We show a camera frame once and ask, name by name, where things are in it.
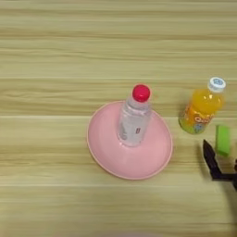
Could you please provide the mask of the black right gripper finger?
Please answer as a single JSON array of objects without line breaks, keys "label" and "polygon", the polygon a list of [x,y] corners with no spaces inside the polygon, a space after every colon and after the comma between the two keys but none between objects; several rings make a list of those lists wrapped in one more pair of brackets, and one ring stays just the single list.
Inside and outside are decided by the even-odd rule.
[{"label": "black right gripper finger", "polygon": [[223,173],[220,170],[218,162],[215,159],[216,153],[206,140],[203,140],[203,154],[213,180],[233,182],[235,173]]}]

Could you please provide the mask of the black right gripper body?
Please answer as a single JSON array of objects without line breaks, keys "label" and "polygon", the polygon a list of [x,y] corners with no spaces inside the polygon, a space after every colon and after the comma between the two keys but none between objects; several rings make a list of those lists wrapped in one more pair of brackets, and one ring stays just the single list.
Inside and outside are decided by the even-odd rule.
[{"label": "black right gripper body", "polygon": [[235,159],[234,170],[235,170],[235,174],[234,174],[232,183],[233,183],[233,187],[235,191],[237,191],[237,159]]}]

